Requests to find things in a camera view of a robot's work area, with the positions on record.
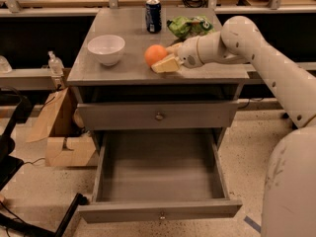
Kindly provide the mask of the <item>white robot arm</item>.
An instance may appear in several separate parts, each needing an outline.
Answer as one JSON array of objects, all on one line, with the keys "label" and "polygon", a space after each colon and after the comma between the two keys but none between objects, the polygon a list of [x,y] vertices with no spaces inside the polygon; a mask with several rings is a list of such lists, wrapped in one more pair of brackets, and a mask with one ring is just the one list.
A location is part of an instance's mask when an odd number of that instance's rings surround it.
[{"label": "white robot arm", "polygon": [[297,130],[275,147],[265,178],[262,237],[316,237],[316,77],[270,45],[253,21],[227,20],[221,30],[167,48],[151,65],[157,73],[182,65],[249,62]]}]

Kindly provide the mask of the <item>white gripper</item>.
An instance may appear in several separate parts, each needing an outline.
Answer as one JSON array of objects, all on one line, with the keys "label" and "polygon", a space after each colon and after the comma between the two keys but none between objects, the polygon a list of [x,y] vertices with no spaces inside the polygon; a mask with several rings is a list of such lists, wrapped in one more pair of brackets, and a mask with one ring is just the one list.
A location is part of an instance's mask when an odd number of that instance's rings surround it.
[{"label": "white gripper", "polygon": [[170,45],[166,50],[170,55],[151,66],[156,73],[176,72],[180,69],[182,63],[188,68],[202,66],[202,62],[198,57],[198,37],[186,39],[183,43],[178,42]]}]

